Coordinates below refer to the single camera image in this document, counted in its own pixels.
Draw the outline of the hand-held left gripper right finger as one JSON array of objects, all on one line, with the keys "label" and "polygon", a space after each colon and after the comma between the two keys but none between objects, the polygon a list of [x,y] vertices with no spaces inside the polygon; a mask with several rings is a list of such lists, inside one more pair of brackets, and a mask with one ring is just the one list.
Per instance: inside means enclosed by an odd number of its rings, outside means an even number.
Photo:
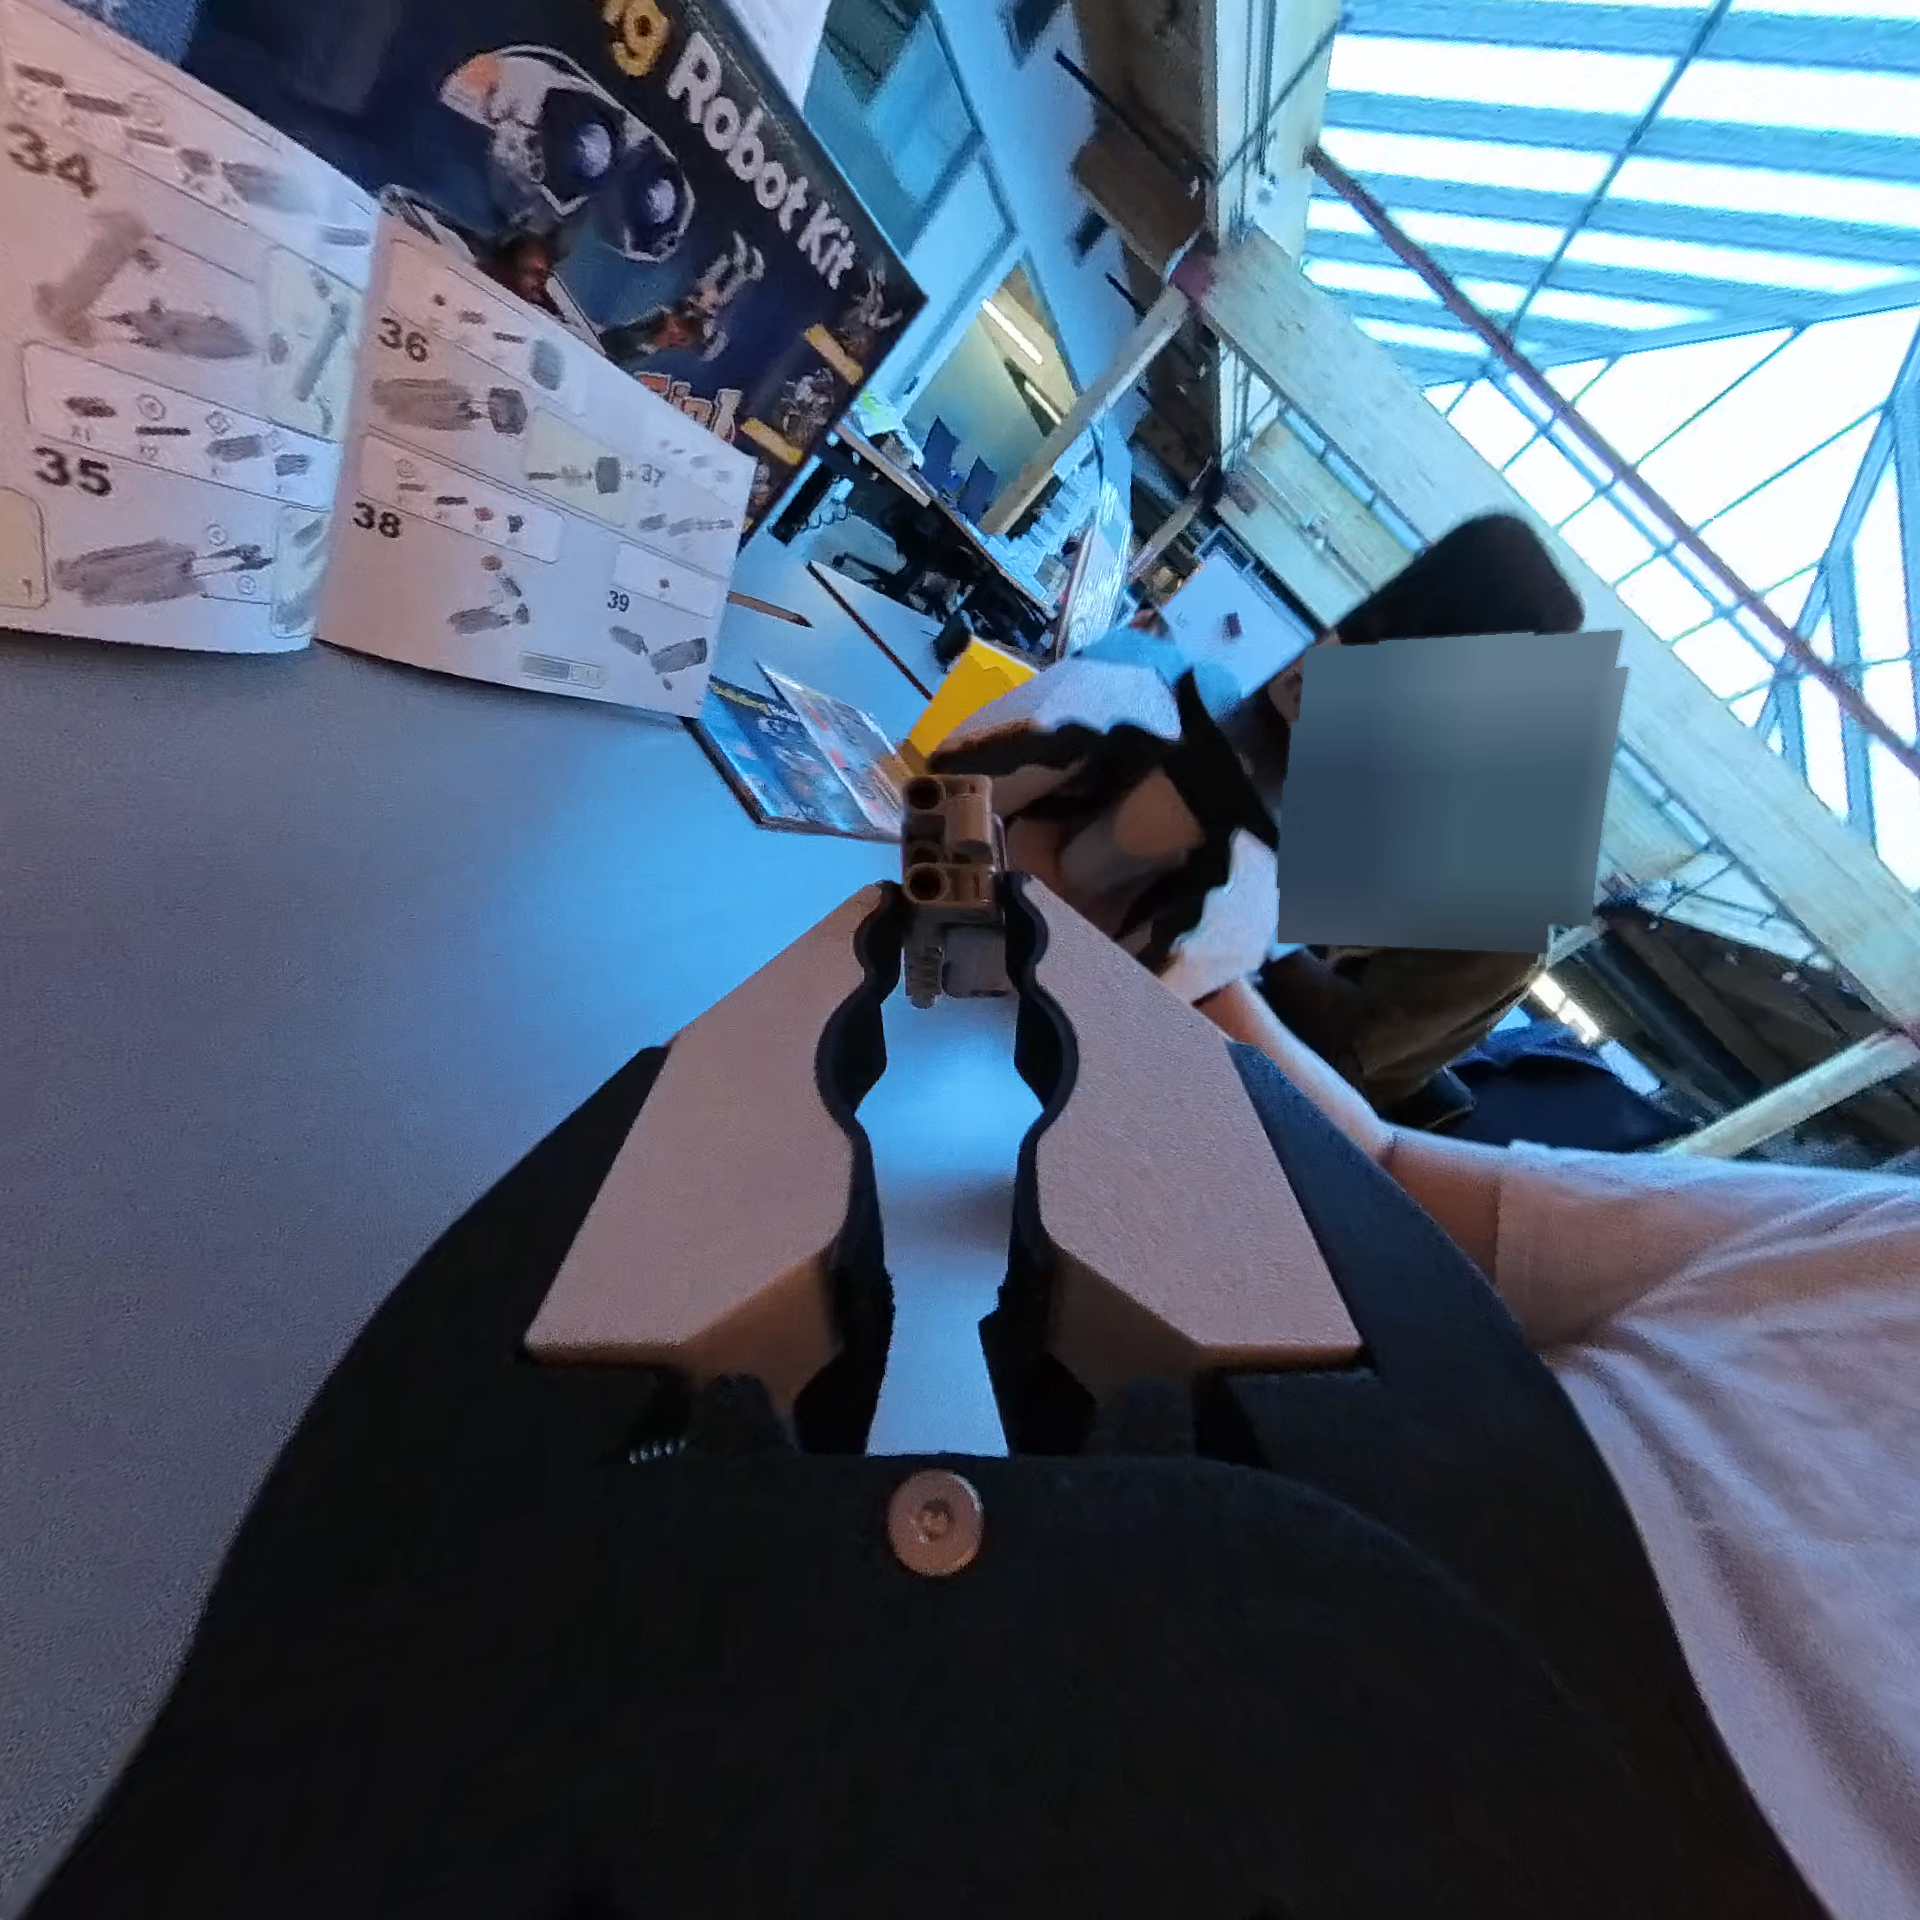
[{"label": "hand-held left gripper right finger", "polygon": [[1349,1371],[1361,1340],[1223,1032],[1044,882],[1000,885],[1015,1162],[981,1347],[1007,1450],[1078,1452],[1140,1382]]}]

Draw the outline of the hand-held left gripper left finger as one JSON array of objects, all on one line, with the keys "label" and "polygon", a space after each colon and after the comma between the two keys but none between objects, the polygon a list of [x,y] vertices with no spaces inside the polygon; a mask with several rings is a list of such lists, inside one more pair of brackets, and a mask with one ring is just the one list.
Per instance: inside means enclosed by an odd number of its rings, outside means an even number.
[{"label": "hand-held left gripper left finger", "polygon": [[900,888],[857,888],[664,1047],[524,1349],[686,1388],[757,1379],[804,1450],[864,1450],[896,1322],[872,1147]]}]

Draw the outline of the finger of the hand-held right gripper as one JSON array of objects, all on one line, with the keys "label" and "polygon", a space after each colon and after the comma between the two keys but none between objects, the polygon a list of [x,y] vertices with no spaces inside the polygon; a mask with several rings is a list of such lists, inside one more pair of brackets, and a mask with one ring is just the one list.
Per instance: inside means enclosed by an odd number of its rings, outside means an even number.
[{"label": "finger of the hand-held right gripper", "polygon": [[1063,789],[1000,819],[1007,864],[1187,1002],[1252,974],[1277,923],[1264,832],[1205,813],[1166,773],[1112,797]]},{"label": "finger of the hand-held right gripper", "polygon": [[1159,672],[1073,655],[974,711],[935,747],[932,773],[1068,784],[1153,765],[1181,738],[1176,690]]}]

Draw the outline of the grey brick assembly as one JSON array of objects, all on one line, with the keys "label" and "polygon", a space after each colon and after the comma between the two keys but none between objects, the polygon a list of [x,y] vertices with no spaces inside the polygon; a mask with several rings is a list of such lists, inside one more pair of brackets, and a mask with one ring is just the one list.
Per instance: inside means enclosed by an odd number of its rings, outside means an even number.
[{"label": "grey brick assembly", "polygon": [[903,789],[903,989],[940,999],[997,999],[1006,971],[1000,822],[979,774],[917,774]]}]

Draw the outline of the yellow plastic bin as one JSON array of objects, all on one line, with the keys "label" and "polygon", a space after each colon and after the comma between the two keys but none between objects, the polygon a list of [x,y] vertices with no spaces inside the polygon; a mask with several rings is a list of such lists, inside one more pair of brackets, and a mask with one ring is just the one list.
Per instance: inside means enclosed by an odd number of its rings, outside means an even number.
[{"label": "yellow plastic bin", "polygon": [[917,776],[925,773],[931,756],[971,715],[995,703],[1006,693],[1038,677],[1038,668],[1023,655],[1009,653],[995,643],[971,643],[949,664],[941,683],[932,690],[927,706],[904,733],[897,755]]}]

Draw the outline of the skylight window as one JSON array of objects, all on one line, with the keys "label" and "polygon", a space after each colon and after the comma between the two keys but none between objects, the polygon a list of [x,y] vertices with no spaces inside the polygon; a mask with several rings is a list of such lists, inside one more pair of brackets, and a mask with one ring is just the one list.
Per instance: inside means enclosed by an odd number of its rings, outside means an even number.
[{"label": "skylight window", "polygon": [[1308,277],[1916,887],[1916,4],[1329,4]]}]

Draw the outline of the person's white shirt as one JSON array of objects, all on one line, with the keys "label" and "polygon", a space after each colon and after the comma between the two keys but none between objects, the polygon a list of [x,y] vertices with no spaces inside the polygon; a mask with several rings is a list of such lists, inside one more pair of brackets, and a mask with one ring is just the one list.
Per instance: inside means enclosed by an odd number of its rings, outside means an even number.
[{"label": "person's white shirt", "polygon": [[1495,1287],[1832,1916],[1917,1916],[1917,1186],[1517,1146]]}]

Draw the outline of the blue robot kit box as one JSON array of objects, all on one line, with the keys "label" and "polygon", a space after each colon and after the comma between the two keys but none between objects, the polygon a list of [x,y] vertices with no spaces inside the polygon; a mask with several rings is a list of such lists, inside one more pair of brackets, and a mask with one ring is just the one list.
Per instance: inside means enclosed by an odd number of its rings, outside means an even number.
[{"label": "blue robot kit box", "polygon": [[748,532],[924,308],[729,4],[211,3],[182,67],[737,447]]}]

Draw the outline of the white instruction booklet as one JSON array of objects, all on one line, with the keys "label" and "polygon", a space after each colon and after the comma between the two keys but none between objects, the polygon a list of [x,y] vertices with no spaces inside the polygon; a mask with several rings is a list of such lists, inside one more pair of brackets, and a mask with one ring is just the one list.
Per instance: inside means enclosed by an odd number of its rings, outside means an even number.
[{"label": "white instruction booklet", "polygon": [[3,70],[4,632],[699,714],[743,452],[81,12]]}]

